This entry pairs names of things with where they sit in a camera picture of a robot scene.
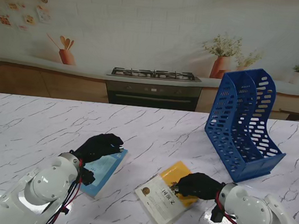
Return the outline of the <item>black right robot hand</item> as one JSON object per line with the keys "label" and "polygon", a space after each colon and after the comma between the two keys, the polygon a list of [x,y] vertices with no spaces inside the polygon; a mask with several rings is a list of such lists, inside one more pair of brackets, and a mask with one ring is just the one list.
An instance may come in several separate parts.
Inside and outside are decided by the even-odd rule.
{"label": "black right robot hand", "polygon": [[213,200],[225,183],[218,182],[204,173],[190,173],[180,178],[175,192],[182,196],[196,196],[202,200]]}

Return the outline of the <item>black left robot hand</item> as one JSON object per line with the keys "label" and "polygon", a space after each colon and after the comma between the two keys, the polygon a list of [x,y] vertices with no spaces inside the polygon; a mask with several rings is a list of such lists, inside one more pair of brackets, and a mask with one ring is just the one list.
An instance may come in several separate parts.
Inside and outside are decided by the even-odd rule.
{"label": "black left robot hand", "polygon": [[103,156],[120,153],[123,144],[122,139],[114,134],[99,134],[90,137],[77,150],[71,150],[70,153],[86,164]]}

